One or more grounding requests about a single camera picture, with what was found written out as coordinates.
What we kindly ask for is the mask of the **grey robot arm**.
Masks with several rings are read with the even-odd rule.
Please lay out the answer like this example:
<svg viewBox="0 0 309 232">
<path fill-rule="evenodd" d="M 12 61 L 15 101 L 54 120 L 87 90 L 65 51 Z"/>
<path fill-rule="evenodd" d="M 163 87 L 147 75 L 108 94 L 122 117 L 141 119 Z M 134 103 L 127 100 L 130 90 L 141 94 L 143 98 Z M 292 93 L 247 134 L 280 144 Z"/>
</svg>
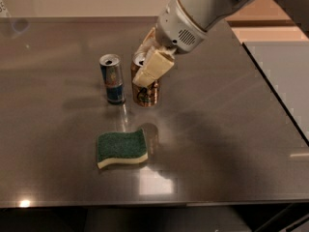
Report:
<svg viewBox="0 0 309 232">
<path fill-rule="evenodd" d="M 147 87 L 164 76 L 177 54 L 192 51 L 221 19 L 254 0 L 170 0 L 138 50 L 145 54 L 143 66 L 132 82 Z M 309 0 L 272 0 L 300 30 L 309 34 Z"/>
</svg>

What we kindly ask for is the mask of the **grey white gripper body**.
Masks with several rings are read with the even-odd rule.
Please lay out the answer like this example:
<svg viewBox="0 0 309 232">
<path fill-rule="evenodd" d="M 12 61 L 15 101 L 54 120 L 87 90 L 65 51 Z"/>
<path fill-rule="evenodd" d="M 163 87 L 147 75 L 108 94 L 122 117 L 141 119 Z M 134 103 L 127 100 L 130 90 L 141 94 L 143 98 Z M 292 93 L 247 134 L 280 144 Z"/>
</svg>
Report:
<svg viewBox="0 0 309 232">
<path fill-rule="evenodd" d="M 156 41 L 167 48 L 174 48 L 178 54 L 191 52 L 206 35 L 186 14 L 179 0 L 171 0 L 156 22 Z"/>
</svg>

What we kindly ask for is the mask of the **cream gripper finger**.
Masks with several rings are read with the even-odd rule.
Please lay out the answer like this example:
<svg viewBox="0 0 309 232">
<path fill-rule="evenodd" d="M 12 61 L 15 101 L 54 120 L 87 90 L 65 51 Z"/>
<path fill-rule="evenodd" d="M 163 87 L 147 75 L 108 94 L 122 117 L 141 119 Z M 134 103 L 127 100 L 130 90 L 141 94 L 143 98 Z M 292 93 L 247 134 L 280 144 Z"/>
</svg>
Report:
<svg viewBox="0 0 309 232">
<path fill-rule="evenodd" d="M 155 52 L 158 46 L 158 42 L 156 41 L 156 38 L 155 38 L 155 32 L 156 30 L 153 27 L 149 31 L 149 33 L 147 34 L 143 42 L 139 45 L 139 47 L 135 51 L 135 54 L 143 53 L 145 55 L 151 55 Z"/>
<path fill-rule="evenodd" d="M 143 66 L 139 69 L 132 82 L 139 87 L 148 87 L 164 76 L 175 64 L 175 50 L 164 47 L 156 49 L 152 46 Z"/>
</svg>

